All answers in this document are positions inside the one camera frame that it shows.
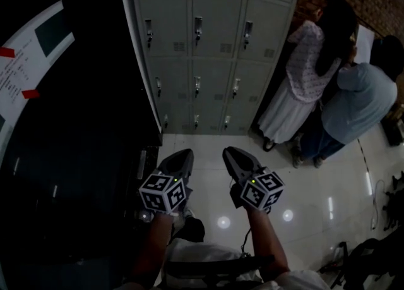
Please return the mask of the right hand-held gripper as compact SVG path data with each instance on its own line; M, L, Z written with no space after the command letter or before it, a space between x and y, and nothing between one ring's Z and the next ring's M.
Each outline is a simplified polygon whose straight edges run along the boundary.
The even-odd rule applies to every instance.
M285 184L275 171L261 167L258 159L249 152L237 147L227 147L222 152L223 161L233 179L241 177L240 169L255 171L243 183L235 183L230 196L236 208L249 205L267 214L279 200Z

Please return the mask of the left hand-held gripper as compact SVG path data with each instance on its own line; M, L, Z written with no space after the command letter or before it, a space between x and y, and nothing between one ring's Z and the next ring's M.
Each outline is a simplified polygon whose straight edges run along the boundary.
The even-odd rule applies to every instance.
M178 151L161 161L159 169L183 169L179 175L154 170L139 192L146 209L171 214L186 202L191 190L187 187L193 170L194 153L190 148Z

